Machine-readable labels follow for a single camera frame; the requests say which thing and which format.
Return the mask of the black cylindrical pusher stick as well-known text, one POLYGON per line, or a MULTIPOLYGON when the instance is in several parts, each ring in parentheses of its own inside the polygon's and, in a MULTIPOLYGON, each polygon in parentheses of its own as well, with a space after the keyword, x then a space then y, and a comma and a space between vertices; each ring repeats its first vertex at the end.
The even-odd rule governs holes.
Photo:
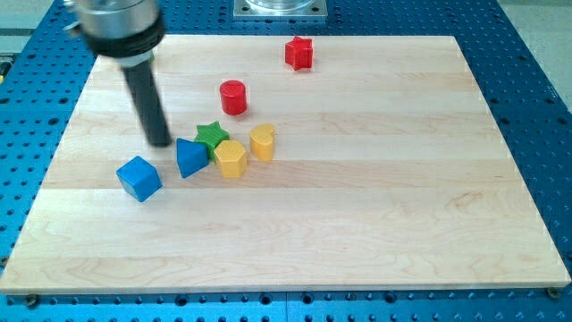
POLYGON ((122 73, 147 143, 153 147, 168 147, 172 143, 172 135, 150 62, 122 67, 122 73))

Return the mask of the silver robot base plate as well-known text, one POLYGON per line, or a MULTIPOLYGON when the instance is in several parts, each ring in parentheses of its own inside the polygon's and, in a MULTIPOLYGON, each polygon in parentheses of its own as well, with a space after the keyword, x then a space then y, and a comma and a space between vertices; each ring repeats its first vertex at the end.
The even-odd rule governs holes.
POLYGON ((326 0, 234 0, 237 21, 317 19, 328 16, 326 0))

